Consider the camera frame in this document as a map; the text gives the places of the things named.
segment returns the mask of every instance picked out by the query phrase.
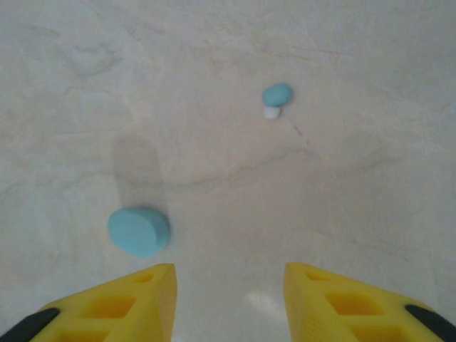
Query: white ball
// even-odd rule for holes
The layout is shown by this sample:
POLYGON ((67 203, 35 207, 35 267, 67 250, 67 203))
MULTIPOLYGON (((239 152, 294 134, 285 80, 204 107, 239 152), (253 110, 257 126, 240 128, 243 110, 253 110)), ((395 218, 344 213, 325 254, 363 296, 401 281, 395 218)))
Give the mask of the white ball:
POLYGON ((277 119, 280 114, 280 107, 264 107, 263 114, 266 119, 277 119))

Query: white surface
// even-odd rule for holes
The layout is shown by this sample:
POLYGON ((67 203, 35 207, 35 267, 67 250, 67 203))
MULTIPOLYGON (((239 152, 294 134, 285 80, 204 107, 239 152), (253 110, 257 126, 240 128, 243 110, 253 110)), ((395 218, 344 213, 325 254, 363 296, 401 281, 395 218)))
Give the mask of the white surface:
POLYGON ((456 2, 168 2, 3 1, 0 330, 164 261, 179 342, 289 341, 287 261, 456 321, 456 2), (108 240, 132 204, 150 260, 108 240))
POLYGON ((263 115, 266 119, 277 119, 280 115, 280 107, 264 107, 263 115))

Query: light blue disc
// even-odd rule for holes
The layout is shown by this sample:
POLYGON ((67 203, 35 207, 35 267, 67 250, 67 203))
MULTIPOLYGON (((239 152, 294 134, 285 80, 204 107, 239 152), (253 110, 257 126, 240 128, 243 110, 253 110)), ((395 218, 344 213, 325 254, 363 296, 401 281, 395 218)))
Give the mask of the light blue disc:
POLYGON ((293 98, 293 90, 288 83, 277 83, 263 90, 262 99, 266 107, 286 105, 293 98))
POLYGON ((140 258, 151 257, 170 240, 167 217, 143 207, 116 210, 109 217, 108 231, 115 246, 140 258))

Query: marble surface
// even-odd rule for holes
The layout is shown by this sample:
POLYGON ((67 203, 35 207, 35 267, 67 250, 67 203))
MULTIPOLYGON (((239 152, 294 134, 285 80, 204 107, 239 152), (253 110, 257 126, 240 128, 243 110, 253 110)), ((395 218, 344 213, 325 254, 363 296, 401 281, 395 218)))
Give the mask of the marble surface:
POLYGON ((288 261, 455 322, 455 37, 454 0, 2 1, 0 331, 160 262, 174 342, 289 341, 288 261), (133 204, 173 226, 148 260, 108 238, 133 204))

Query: blue foam piece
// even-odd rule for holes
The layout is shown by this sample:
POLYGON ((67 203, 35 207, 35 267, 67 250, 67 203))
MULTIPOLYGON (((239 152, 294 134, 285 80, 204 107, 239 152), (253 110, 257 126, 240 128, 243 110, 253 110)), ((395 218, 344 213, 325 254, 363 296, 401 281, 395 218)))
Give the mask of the blue foam piece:
POLYGON ((293 98, 293 89, 288 83, 277 83, 263 90, 262 99, 266 107, 286 105, 293 98))
POLYGON ((148 258, 170 240, 167 217, 154 209, 132 207, 116 210, 108 220, 109 237, 124 252, 148 258))

